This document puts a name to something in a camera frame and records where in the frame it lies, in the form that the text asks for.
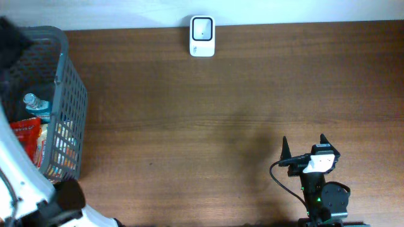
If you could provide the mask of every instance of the black cable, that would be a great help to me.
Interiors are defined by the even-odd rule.
[[[12,206],[13,206],[13,212],[11,213],[11,219],[8,221],[6,226],[13,226],[14,220],[15,220],[15,215],[17,213],[17,207],[18,207],[18,199],[17,195],[15,194],[15,191],[13,187],[10,184],[10,181],[8,181],[7,177],[3,173],[3,171],[0,169],[0,178],[4,182],[5,186],[8,189],[8,192],[10,193],[11,199],[13,200]]]
[[[292,194],[292,196],[298,198],[298,200],[300,200],[300,201],[303,203],[304,207],[306,208],[306,211],[309,212],[309,207],[307,206],[306,202],[304,202],[304,200],[303,200],[300,196],[298,196],[297,194],[295,194],[294,192],[292,192],[291,190],[289,190],[288,188],[286,188],[283,184],[281,184],[281,183],[275,178],[275,176],[272,174],[272,168],[273,168],[274,166],[276,166],[277,164],[280,164],[280,163],[282,163],[282,162],[284,162],[284,161],[287,161],[287,160],[279,160],[279,161],[276,161],[274,164],[272,164],[271,167],[270,167],[270,175],[271,175],[272,179],[273,179],[281,188],[285,189],[287,192],[289,192],[290,194]],[[317,223],[315,222],[315,220],[313,220],[313,218],[312,218],[311,216],[310,216],[310,220],[311,220],[311,222],[313,223],[314,227],[317,227]]]
[[[270,167],[270,175],[271,175],[272,179],[273,179],[281,188],[283,188],[283,189],[285,189],[287,192],[291,193],[292,196],[298,198],[298,200],[300,200],[300,201],[303,203],[304,207],[305,207],[306,210],[308,211],[308,207],[307,207],[306,202],[304,202],[304,200],[303,200],[302,198],[300,198],[300,196],[296,195],[294,192],[292,192],[291,190],[289,190],[288,188],[286,188],[283,184],[281,184],[281,183],[275,178],[275,176],[272,174],[272,168],[273,168],[274,166],[276,166],[277,164],[281,163],[281,162],[283,162],[283,160],[282,160],[282,161],[277,161],[277,162],[275,162],[274,164],[271,165],[271,167]]]

